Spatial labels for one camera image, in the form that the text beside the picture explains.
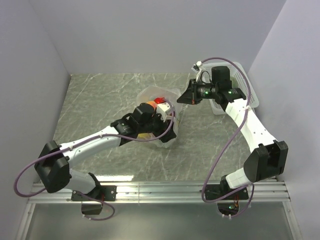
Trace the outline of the fake orange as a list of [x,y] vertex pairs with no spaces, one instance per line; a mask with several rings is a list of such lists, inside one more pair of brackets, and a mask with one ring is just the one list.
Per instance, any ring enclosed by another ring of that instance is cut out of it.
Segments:
[[157,103],[154,101],[148,101],[147,104],[149,104],[150,106],[152,106],[154,109],[157,108]]

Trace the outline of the clear plastic bag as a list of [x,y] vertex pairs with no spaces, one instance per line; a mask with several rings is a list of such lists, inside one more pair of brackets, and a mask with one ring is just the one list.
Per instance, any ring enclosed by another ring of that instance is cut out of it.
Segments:
[[[147,103],[148,101],[154,101],[156,98],[165,98],[165,102],[161,104],[157,104],[156,113],[160,114],[163,121],[166,120],[167,116],[172,116],[176,118],[176,137],[179,132],[180,125],[180,116],[183,105],[181,103],[177,103],[177,99],[182,95],[181,91],[178,88],[165,88],[159,86],[148,86],[144,88],[140,93],[138,93],[136,97],[136,103],[139,105],[141,103]],[[169,148],[175,142],[175,140],[171,144],[154,144],[160,148]]]

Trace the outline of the bright red fake apple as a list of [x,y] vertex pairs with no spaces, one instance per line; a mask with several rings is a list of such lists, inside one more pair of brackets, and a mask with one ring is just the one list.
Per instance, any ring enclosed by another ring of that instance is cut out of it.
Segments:
[[165,100],[164,97],[157,97],[157,98],[155,98],[153,101],[154,101],[157,105],[166,102],[166,100]]

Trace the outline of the yellow fake banana bunch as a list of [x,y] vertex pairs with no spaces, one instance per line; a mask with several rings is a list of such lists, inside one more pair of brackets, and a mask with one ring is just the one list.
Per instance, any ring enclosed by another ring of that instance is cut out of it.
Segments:
[[151,140],[153,138],[154,138],[154,135],[152,133],[140,133],[137,136],[137,139],[140,139],[140,140]]

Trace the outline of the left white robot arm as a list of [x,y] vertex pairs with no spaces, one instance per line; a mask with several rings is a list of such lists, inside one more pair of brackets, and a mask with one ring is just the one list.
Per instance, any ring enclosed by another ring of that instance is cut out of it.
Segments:
[[103,150],[132,141],[146,142],[145,138],[139,137],[141,134],[151,134],[150,141],[168,143],[177,137],[176,116],[177,111],[169,102],[141,103],[132,113],[94,134],[60,145],[54,140],[48,142],[34,168],[48,193],[69,189],[81,192],[89,201],[95,201],[101,195],[99,181],[94,174],[75,171],[74,167]]

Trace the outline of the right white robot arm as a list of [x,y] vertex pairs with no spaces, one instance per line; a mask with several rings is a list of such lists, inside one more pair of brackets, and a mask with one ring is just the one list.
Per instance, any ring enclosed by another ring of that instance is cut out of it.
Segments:
[[286,142],[276,140],[260,122],[247,104],[248,96],[241,88],[233,87],[227,66],[215,66],[209,82],[203,82],[200,76],[190,79],[177,100],[187,105],[214,100],[231,117],[248,144],[250,155],[243,167],[221,178],[220,194],[226,200],[233,199],[242,186],[281,175],[289,151]]

